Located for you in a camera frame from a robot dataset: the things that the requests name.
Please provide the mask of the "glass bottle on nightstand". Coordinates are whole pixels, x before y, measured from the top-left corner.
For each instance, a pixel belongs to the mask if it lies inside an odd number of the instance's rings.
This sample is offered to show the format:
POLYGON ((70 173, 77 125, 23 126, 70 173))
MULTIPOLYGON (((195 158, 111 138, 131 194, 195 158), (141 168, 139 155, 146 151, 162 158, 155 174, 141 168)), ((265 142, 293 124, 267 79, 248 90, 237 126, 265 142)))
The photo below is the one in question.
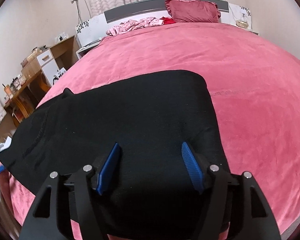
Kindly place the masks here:
POLYGON ((239 20, 236 20, 236 25, 243 29, 248 29, 249 23, 248 18, 244 12, 241 13, 241 17, 239 20))

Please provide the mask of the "red garment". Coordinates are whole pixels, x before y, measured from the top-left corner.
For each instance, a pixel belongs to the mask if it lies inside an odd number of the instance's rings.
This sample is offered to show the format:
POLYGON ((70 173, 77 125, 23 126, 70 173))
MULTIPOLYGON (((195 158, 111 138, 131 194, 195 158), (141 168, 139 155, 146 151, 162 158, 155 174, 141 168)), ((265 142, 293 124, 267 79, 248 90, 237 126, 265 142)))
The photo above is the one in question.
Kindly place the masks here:
POLYGON ((174 19, 171 17, 162 17, 160 20, 162 20, 163 25, 169 25, 175 23, 174 19))

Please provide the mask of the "pink floral garment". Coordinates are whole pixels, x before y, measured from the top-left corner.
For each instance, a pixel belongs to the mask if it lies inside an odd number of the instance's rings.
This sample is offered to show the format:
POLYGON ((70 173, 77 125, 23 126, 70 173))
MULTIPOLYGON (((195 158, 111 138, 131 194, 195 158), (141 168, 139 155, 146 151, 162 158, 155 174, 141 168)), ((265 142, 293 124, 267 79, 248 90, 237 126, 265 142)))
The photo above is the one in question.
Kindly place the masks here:
POLYGON ((164 24, 164 20, 155 17, 146 17, 140 20, 128 20, 126 22, 120 23, 108 29, 106 31, 106 35, 117 36, 117 35, 125 34, 142 28, 158 27, 163 24, 164 24))

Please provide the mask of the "white nightstand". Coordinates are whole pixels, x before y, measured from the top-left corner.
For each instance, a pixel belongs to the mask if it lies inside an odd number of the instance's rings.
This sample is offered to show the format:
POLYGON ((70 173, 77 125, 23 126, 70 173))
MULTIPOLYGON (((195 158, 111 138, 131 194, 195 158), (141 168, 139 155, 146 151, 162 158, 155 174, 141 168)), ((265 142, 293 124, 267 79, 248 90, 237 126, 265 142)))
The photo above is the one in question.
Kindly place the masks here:
POLYGON ((227 3, 225 9, 220 8, 219 11, 221 13, 221 18, 219 19, 221 23, 233 25, 258 36, 260 35, 260 32, 253 28, 251 11, 248 8, 227 3))
POLYGON ((76 51, 78 59, 81 59, 89 50, 98 46, 106 36, 108 23, 104 14, 88 19, 75 27, 77 41, 81 48, 76 51))

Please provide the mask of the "white box with picture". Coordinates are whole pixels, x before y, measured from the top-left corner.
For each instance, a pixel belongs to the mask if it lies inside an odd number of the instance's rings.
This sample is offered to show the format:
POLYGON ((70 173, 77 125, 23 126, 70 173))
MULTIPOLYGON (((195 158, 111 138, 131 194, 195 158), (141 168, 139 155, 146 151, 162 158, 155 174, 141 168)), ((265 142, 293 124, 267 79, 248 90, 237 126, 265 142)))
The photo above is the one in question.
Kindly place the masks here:
POLYGON ((66 69, 62 68, 56 74, 54 74, 52 78, 52 85, 54 85, 65 73, 66 69))

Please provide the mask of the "grey white headboard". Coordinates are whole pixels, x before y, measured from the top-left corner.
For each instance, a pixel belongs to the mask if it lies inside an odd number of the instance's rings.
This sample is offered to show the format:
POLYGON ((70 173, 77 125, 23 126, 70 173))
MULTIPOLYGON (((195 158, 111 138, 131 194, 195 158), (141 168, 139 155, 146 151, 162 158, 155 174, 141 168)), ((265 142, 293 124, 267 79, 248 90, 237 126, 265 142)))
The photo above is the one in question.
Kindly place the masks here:
MULTIPOLYGON (((135 16, 148 12, 163 11, 166 9, 166 0, 143 0, 115 7, 104 12, 106 22, 111 23, 128 16, 135 16)), ((229 12, 229 3, 224 0, 200 0, 217 4, 220 12, 229 12)))

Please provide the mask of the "dark red pillow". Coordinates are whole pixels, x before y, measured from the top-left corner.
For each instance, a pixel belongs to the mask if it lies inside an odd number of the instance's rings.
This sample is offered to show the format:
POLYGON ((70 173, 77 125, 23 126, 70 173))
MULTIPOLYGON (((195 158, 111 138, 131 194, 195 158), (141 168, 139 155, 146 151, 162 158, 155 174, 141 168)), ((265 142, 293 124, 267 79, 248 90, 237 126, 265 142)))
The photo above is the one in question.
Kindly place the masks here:
POLYGON ((166 0, 168 14, 176 23, 218 23, 221 13, 216 3, 201 0, 166 0))

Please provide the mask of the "pink bed blanket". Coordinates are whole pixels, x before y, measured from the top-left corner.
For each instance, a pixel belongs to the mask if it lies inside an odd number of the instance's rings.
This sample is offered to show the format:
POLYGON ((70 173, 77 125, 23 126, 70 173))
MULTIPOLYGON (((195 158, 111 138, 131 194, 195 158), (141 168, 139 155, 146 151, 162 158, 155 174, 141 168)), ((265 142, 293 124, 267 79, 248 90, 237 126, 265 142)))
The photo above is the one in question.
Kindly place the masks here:
POLYGON ((161 70, 201 75, 230 167, 257 178, 284 232, 300 216, 300 60, 221 23, 175 23, 105 38, 46 94, 75 93, 161 70))

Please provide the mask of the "wooden desk with drawers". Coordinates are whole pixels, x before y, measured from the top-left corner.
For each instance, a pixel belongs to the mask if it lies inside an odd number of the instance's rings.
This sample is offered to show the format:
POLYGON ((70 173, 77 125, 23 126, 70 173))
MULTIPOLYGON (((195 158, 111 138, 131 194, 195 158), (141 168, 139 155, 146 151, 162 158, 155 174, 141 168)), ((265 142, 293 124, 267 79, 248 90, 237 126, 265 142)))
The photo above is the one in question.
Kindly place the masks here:
POLYGON ((70 36, 36 55, 21 70, 26 81, 4 106, 7 113, 12 116, 15 126, 19 126, 33 113, 41 100, 40 95, 45 95, 50 90, 52 77, 49 75, 63 68, 68 70, 78 61, 77 50, 79 45, 76 38, 70 36))

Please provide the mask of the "left white nightstand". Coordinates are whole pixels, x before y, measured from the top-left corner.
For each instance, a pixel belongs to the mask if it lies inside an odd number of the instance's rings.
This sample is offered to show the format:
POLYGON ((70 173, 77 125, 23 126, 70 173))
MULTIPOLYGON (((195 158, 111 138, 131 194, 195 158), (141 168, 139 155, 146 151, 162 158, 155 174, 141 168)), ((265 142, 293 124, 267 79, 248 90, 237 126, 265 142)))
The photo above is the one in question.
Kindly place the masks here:
POLYGON ((88 19, 75 27, 77 41, 81 48, 76 51, 78 59, 81 59, 89 50, 98 46, 106 36, 108 23, 104 14, 88 19))

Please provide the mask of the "black pants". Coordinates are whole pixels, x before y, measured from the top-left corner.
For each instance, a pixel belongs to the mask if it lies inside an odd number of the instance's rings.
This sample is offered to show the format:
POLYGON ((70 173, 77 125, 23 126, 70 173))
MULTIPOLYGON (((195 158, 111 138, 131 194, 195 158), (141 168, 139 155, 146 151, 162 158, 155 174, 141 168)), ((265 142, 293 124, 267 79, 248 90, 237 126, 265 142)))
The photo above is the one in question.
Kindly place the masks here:
POLYGON ((19 125, 0 161, 37 193, 49 173, 74 173, 118 144, 122 158, 100 199, 106 232, 127 239, 193 239, 208 201, 192 185, 183 142, 228 168, 204 78, 169 70, 79 94, 64 90, 19 125))

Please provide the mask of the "right white nightstand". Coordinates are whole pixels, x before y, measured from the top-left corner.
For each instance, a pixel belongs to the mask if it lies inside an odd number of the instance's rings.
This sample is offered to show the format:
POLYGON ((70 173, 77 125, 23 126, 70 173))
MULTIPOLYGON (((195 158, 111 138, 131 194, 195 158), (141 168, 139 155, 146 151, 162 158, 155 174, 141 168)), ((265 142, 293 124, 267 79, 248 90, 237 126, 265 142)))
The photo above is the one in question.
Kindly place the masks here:
POLYGON ((221 23, 233 25, 258 36, 260 35, 260 32, 253 28, 251 11, 248 8, 227 3, 225 9, 220 8, 219 11, 221 13, 221 18, 219 19, 221 23))

